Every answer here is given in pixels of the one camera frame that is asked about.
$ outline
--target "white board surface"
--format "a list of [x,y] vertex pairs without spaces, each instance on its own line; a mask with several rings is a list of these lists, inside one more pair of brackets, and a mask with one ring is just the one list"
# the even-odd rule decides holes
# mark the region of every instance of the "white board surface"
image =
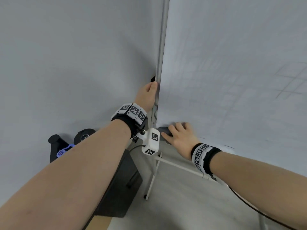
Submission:
[[307,0],[170,0],[157,127],[307,176]]

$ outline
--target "cable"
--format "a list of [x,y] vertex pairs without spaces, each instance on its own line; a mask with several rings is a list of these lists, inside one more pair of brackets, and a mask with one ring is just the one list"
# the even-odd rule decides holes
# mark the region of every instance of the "cable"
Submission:
[[244,202],[246,205],[248,205],[251,209],[253,209],[254,211],[256,211],[256,212],[258,212],[260,215],[263,215],[264,217],[267,217],[269,220],[272,220],[272,221],[274,221],[274,222],[276,222],[276,223],[278,223],[278,224],[280,224],[280,225],[282,225],[282,226],[284,226],[284,227],[286,227],[286,228],[289,228],[290,230],[296,230],[295,228],[292,228],[292,227],[290,227],[290,226],[288,226],[288,225],[286,225],[286,224],[283,224],[282,222],[279,222],[278,220],[275,220],[275,219],[273,219],[273,218],[271,218],[271,217],[269,217],[269,216],[267,216],[266,214],[263,214],[261,211],[259,211],[259,210],[257,210],[256,208],[254,208],[254,207],[252,207],[251,205],[249,205],[246,201],[244,201],[230,186],[228,186],[230,189],[231,189],[231,191],[242,201],[242,202]]
[[132,150],[134,150],[135,148],[138,148],[138,147],[145,147],[145,145],[138,145],[138,146],[135,146],[133,149],[131,149],[131,150],[129,151],[129,153],[131,153]]

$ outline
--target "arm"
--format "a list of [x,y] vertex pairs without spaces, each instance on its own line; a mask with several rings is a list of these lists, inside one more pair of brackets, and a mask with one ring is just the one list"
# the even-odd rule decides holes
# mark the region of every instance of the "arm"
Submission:
[[[165,133],[162,136],[191,160],[191,150],[200,142],[189,123],[175,126],[169,126],[173,137]],[[306,177],[226,152],[213,156],[209,166],[213,174],[259,210],[290,226],[307,229]]]
[[[157,83],[135,102],[149,112]],[[82,229],[107,189],[131,131],[113,120],[30,179],[0,208],[0,229]]]

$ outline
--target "blue clip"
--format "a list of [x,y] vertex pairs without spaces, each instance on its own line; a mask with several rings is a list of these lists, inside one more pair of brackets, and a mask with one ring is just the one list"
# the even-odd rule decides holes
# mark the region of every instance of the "blue clip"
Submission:
[[64,153],[66,153],[69,149],[71,149],[74,146],[75,146],[74,144],[70,144],[66,148],[63,148],[62,150],[58,151],[56,157],[59,158],[60,156],[63,156]]

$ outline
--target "gray floor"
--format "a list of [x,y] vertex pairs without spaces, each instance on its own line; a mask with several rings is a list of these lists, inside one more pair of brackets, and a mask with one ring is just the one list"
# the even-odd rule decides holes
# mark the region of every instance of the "gray floor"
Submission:
[[[191,166],[165,143],[161,151]],[[143,197],[151,181],[150,157],[140,148],[131,153],[143,184],[125,218],[113,218],[108,230],[119,229],[259,229],[255,211],[240,201],[228,187],[203,180],[161,163],[149,200]]]

